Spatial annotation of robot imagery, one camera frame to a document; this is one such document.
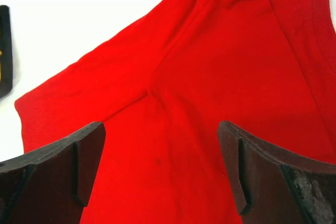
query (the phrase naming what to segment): black object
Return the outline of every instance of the black object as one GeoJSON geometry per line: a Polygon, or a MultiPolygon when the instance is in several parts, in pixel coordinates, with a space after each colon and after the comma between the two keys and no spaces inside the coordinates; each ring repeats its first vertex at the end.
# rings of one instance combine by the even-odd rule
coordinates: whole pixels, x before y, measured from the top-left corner
{"type": "Polygon", "coordinates": [[[88,205],[105,142],[91,123],[0,163],[0,224],[77,224],[88,205]]]}
{"type": "Polygon", "coordinates": [[[13,87],[12,36],[9,8],[0,6],[0,98],[13,87]]]}
{"type": "Polygon", "coordinates": [[[336,165],[297,155],[230,122],[220,124],[218,136],[244,224],[336,223],[336,165]]]}

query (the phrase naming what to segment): red cotton shirt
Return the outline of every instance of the red cotton shirt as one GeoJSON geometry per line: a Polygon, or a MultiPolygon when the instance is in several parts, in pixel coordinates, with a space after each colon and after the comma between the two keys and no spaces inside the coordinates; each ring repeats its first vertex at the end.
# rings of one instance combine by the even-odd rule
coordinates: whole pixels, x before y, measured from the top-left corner
{"type": "Polygon", "coordinates": [[[16,101],[24,148],[104,122],[81,223],[241,223],[220,121],[336,163],[335,53],[329,0],[163,0],[16,101]]]}

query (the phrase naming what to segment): red t-shirt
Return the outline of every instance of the red t-shirt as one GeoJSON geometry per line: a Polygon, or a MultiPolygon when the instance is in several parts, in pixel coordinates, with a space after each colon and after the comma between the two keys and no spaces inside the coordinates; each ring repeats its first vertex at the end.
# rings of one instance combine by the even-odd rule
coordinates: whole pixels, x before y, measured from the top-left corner
{"type": "Polygon", "coordinates": [[[329,0],[163,0],[16,102],[25,151],[102,121],[81,223],[240,223],[220,121],[335,162],[329,0]]]}

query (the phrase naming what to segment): t-shirt sleeve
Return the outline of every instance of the t-shirt sleeve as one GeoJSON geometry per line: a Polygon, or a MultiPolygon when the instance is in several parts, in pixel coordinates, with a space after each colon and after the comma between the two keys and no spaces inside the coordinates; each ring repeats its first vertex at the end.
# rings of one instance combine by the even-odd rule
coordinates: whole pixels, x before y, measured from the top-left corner
{"type": "Polygon", "coordinates": [[[153,71],[205,0],[163,0],[110,40],[15,102],[25,152],[92,121],[104,121],[146,95],[153,71]]]}

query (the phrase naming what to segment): white surface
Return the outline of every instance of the white surface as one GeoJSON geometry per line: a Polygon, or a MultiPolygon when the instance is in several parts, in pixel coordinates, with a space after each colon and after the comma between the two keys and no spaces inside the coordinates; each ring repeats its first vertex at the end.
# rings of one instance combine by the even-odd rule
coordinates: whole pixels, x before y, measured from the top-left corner
{"type": "MultiPolygon", "coordinates": [[[[14,87],[0,100],[0,161],[23,153],[14,101],[149,12],[160,0],[0,0],[10,6],[14,87]]],[[[336,24],[336,0],[331,0],[336,24]]]]}

